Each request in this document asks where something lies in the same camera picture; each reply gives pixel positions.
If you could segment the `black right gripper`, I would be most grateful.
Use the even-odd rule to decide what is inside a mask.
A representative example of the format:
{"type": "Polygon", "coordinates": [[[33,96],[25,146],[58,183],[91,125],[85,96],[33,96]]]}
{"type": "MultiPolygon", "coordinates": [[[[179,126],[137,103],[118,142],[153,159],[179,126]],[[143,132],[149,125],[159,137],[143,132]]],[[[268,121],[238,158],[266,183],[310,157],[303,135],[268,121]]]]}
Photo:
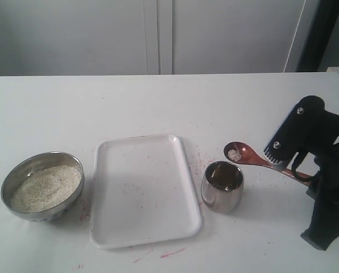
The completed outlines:
{"type": "Polygon", "coordinates": [[[308,195],[315,200],[309,227],[301,237],[326,250],[339,237],[339,115],[325,109],[317,96],[306,96],[293,110],[297,137],[297,169],[307,153],[314,154],[319,171],[310,178],[308,195]]]}

